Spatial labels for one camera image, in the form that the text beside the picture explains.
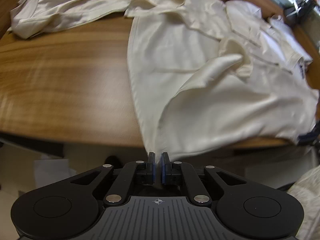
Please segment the cream satin shirt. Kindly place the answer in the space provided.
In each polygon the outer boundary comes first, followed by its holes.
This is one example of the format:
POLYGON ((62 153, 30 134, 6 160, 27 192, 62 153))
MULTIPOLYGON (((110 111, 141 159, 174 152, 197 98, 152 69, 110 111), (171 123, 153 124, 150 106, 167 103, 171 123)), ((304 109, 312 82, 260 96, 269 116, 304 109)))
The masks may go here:
POLYGON ((133 101, 157 163, 314 127, 312 58, 283 21, 242 0, 132 0, 125 15, 133 101))

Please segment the beige garment pile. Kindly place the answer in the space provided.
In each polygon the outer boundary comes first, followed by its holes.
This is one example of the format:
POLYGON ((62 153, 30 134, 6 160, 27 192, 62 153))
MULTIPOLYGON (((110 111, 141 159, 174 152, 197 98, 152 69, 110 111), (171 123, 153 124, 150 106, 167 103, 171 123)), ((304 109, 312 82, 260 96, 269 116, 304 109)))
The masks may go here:
POLYGON ((53 33, 124 12, 131 0, 19 0, 10 12, 10 30, 22 39, 53 33))

